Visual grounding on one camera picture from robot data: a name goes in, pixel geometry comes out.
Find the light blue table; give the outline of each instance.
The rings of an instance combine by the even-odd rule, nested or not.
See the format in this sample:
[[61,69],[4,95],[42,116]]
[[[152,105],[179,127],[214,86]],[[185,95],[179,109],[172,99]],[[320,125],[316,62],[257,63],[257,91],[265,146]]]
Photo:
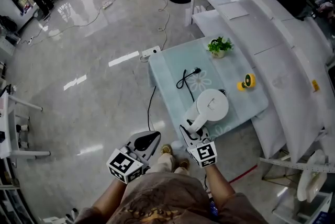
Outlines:
[[252,68],[241,50],[235,45],[234,50],[226,53],[222,59],[214,59],[206,50],[208,43],[215,37],[205,37],[164,50],[149,58],[149,78],[151,85],[156,85],[161,92],[173,126],[181,139],[179,126],[184,122],[184,115],[193,101],[186,85],[176,88],[176,83],[195,67],[202,71],[186,81],[196,99],[205,89],[225,89],[229,102],[226,117],[215,125],[207,126],[214,139],[239,126],[267,108],[268,100],[263,86],[257,81],[256,87],[245,92],[238,91],[237,82],[243,81]]

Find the brown t-shirt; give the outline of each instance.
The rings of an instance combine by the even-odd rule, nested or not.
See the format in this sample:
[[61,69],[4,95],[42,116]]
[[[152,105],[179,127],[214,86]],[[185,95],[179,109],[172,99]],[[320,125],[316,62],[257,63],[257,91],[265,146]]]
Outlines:
[[[95,208],[83,209],[75,223],[105,224]],[[218,216],[214,216],[200,181],[174,173],[150,173],[131,182],[108,221],[108,224],[117,223],[267,224],[239,193],[229,197],[218,208]]]

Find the potted plant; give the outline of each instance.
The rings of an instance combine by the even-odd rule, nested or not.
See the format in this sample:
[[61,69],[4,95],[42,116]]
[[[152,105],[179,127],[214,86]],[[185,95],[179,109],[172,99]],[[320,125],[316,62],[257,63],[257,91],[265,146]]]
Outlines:
[[214,58],[223,58],[225,56],[225,52],[228,50],[232,50],[233,44],[228,38],[225,40],[223,37],[218,37],[217,39],[213,39],[208,44],[208,51],[211,52]]

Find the white electric kettle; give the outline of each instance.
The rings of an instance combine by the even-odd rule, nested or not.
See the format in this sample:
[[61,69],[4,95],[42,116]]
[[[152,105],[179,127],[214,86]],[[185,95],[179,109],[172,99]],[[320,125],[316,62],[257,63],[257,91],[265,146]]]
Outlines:
[[193,121],[192,125],[186,125],[187,131],[195,133],[206,123],[215,124],[227,115],[228,108],[224,93],[216,89],[203,91],[185,114],[186,120]]

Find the gray floor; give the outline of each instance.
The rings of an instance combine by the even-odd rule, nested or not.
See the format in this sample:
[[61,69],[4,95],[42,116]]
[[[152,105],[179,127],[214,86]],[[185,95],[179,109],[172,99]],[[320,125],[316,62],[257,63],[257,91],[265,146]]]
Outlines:
[[[7,79],[17,86],[16,95],[43,106],[44,112],[29,111],[30,147],[50,150],[51,156],[37,160],[17,160],[17,175],[27,204],[37,221],[63,217],[71,208],[90,206],[111,183],[106,161],[116,147],[131,134],[147,130],[147,107],[152,93],[148,86],[147,63],[138,57],[112,67],[108,62],[124,55],[161,46],[165,36],[157,30],[167,20],[159,12],[164,0],[116,0],[106,10],[107,0],[59,0],[50,21],[33,20],[23,39],[43,30],[32,46],[17,47],[8,66]],[[203,10],[208,3],[197,0]],[[170,21],[166,27],[165,49],[202,36],[187,25],[189,4],[168,3]],[[86,80],[64,90],[76,78]],[[162,133],[161,144],[177,135],[159,92],[150,111],[150,124]],[[258,162],[262,154],[250,122],[216,141],[218,166],[231,180]],[[151,162],[157,160],[156,152]],[[233,183],[270,222],[283,186],[261,181],[259,167]],[[191,166],[191,175],[202,182],[204,171]]]

